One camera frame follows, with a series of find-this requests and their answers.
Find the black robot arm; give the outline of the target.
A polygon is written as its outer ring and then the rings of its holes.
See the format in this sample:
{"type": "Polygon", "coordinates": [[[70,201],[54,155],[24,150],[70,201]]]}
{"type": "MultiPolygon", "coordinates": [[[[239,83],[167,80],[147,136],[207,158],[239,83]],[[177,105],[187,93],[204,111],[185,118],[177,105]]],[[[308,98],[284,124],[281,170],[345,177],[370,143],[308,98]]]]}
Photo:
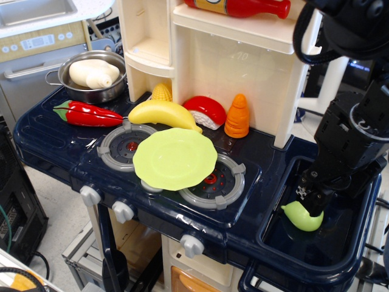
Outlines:
{"type": "MultiPolygon", "coordinates": [[[[388,67],[387,1],[308,1],[298,17],[293,45],[297,57],[318,65],[340,57],[374,60],[388,67]],[[329,51],[308,55],[302,40],[314,10],[323,14],[329,51]]],[[[388,150],[388,71],[366,93],[346,92],[328,106],[315,133],[318,156],[302,174],[297,200],[312,217],[334,192],[357,196],[383,169],[388,150]]]]}

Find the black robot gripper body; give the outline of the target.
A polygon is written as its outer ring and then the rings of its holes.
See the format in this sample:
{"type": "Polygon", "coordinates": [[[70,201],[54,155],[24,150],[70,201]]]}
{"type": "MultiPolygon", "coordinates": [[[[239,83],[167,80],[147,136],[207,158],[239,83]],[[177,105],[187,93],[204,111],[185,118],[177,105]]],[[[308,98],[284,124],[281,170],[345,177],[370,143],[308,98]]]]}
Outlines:
{"type": "Polygon", "coordinates": [[[345,92],[330,102],[314,139],[318,155],[305,172],[322,187],[358,195],[386,165],[388,93],[345,92]]]}

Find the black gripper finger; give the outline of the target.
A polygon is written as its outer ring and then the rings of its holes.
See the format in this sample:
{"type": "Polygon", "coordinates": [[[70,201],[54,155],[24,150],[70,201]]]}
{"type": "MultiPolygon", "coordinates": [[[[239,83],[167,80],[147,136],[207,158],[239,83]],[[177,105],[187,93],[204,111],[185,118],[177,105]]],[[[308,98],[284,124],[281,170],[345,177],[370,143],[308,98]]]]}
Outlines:
{"type": "Polygon", "coordinates": [[[333,190],[322,187],[310,192],[305,199],[305,209],[311,217],[318,217],[330,202],[333,190]]]}
{"type": "Polygon", "coordinates": [[[297,189],[297,200],[298,201],[308,201],[314,191],[315,176],[312,176],[311,172],[303,172],[297,189]]]}

